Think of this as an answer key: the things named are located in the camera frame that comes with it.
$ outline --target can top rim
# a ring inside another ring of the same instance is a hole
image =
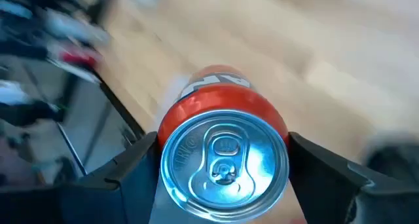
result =
[[[268,189],[263,193],[263,195],[243,207],[233,209],[214,208],[213,206],[200,203],[199,200],[195,200],[193,197],[188,197],[188,194],[185,194],[181,189],[179,189],[176,180],[172,177],[173,174],[171,171],[170,160],[168,159],[170,158],[173,150],[175,149],[175,146],[177,145],[176,141],[190,127],[199,122],[204,122],[205,120],[208,120],[212,117],[223,115],[249,119],[251,123],[256,124],[257,126],[262,126],[266,131],[266,136],[270,137],[272,146],[275,147],[275,150],[280,158],[278,161],[278,167],[280,167],[280,169],[276,171],[276,174],[270,182]],[[178,126],[172,132],[163,149],[162,159],[160,161],[160,173],[167,192],[171,196],[172,200],[180,208],[204,219],[227,223],[254,219],[273,207],[273,205],[275,205],[275,203],[281,198],[287,185],[287,179],[289,175],[289,161],[287,156],[287,148],[284,141],[278,132],[267,122],[256,117],[255,115],[243,111],[222,109],[208,111],[193,116]]]

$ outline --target aluminum can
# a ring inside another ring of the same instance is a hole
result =
[[[273,207],[287,184],[287,127],[230,66],[192,76],[163,118],[158,142],[172,200],[210,221],[253,219]]]

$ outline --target red can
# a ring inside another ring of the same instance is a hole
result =
[[[158,130],[162,181],[188,213],[243,222],[271,208],[289,174],[280,114],[237,70],[195,73]]]

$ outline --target can lid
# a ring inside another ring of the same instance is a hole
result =
[[[182,209],[218,222],[265,213],[285,189],[285,143],[264,120],[235,110],[197,115],[167,140],[160,171]]]

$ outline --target wooden surface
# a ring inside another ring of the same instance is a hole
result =
[[[416,0],[117,0],[100,75],[146,131],[189,75],[237,67],[290,130],[352,160],[381,130],[416,133]],[[301,217],[289,186],[255,223]]]

